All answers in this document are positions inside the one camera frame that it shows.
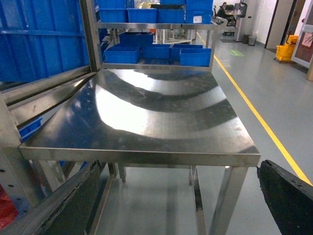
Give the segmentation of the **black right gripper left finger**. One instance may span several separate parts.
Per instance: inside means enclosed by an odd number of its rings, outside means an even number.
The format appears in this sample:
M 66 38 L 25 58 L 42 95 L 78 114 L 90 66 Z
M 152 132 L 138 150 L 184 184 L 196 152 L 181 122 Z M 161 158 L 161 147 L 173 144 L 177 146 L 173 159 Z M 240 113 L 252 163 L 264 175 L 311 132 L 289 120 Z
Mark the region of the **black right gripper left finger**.
M 98 161 L 61 185 L 39 205 L 1 230 L 2 235 L 83 235 L 97 196 Z

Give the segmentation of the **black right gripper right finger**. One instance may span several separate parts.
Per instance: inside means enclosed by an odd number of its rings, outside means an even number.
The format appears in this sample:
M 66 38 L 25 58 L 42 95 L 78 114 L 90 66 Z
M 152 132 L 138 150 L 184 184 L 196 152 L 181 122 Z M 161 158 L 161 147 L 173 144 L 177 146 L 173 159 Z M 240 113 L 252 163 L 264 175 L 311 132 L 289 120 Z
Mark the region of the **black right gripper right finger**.
M 265 160 L 257 168 L 260 188 L 283 235 L 313 233 L 313 187 L 278 164 Z

